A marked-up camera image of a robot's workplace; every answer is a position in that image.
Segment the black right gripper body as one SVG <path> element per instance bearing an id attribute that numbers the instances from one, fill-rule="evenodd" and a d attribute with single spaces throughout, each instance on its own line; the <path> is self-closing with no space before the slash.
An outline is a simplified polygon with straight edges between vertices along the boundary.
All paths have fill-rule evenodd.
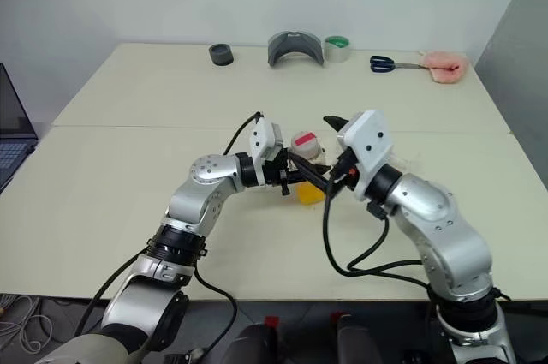
<path id="1" fill-rule="evenodd" d="M 329 183 L 332 193 L 339 193 L 344 188 L 354 191 L 359 181 L 357 163 L 358 159 L 352 148 L 346 147 L 331 168 Z"/>

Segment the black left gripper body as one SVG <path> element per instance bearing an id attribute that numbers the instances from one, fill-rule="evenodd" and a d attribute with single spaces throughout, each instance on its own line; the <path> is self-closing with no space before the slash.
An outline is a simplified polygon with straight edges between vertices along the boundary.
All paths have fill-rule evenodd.
<path id="1" fill-rule="evenodd" d="M 282 196 L 289 195 L 288 184 L 288 154 L 287 149 L 283 147 L 273 159 L 267 159 L 262 166 L 265 184 L 269 186 L 279 186 L 282 189 Z"/>

